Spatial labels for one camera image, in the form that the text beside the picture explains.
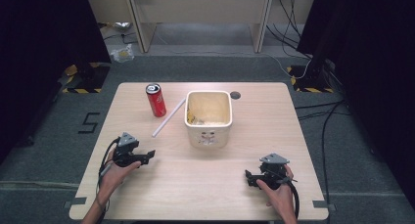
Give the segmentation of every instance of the plastic container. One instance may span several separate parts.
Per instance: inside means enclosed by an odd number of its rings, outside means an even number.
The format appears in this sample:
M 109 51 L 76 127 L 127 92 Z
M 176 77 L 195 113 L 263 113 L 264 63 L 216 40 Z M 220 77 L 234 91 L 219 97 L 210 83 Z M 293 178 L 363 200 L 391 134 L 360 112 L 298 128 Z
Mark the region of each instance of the plastic container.
M 232 125 L 232 104 L 225 91 L 191 91 L 187 94 L 184 121 L 190 144 L 210 149 L 226 146 Z

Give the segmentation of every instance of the can top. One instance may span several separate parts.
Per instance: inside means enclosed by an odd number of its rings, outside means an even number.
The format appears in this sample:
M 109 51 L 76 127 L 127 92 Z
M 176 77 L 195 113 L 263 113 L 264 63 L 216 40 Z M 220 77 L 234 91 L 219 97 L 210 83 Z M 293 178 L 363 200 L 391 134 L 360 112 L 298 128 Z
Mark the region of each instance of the can top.
M 160 91 L 160 89 L 161 88 L 160 88 L 160 86 L 158 84 L 153 83 L 153 84 L 147 85 L 146 92 L 148 94 L 156 94 L 156 93 L 158 93 Z

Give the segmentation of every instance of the wooden tabletop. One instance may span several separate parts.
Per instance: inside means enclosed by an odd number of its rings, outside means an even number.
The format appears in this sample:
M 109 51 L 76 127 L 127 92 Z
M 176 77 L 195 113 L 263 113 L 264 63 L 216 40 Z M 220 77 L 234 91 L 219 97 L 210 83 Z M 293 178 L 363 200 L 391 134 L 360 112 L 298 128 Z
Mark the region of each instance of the wooden tabletop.
M 107 219 L 116 220 L 277 220 L 266 195 L 249 187 L 245 170 L 260 174 L 261 157 L 276 153 L 287 158 L 300 195 L 299 220 L 323 220 L 327 208 L 284 83 L 159 83 L 167 114 L 154 117 L 146 96 L 149 83 L 118 86 L 97 144 L 86 167 L 69 216 L 82 219 L 95 199 L 98 170 L 112 140 L 127 132 L 140 146 L 134 154 L 156 150 L 149 164 L 128 176 L 111 197 Z M 156 138 L 154 131 L 190 91 L 222 90 L 241 94 L 232 100 L 233 124 L 224 148 L 201 150 L 189 143 L 184 106 Z

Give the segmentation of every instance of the black curtain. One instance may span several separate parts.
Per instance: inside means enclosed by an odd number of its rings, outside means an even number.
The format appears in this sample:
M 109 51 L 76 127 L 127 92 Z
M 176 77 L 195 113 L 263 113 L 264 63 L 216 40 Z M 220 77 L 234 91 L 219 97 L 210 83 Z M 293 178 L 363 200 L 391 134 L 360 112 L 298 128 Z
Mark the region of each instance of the black curtain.
M 3 161 L 66 67 L 111 60 L 88 0 L 0 0 L 0 21 Z
M 314 1 L 299 50 L 318 56 L 321 42 L 332 44 L 323 55 L 335 62 L 356 118 L 415 208 L 415 0 L 348 0 L 346 25 L 327 37 L 325 27 L 343 19 L 338 2 Z

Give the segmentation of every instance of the red soda can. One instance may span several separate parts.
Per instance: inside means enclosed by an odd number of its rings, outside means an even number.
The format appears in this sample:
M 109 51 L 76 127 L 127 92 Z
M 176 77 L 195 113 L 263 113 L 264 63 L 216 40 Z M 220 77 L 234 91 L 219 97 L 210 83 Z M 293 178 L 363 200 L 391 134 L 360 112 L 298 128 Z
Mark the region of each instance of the red soda can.
M 165 109 L 164 99 L 162 98 L 161 87 L 157 83 L 152 83 L 146 87 L 147 97 L 155 117 L 162 117 L 167 110 Z

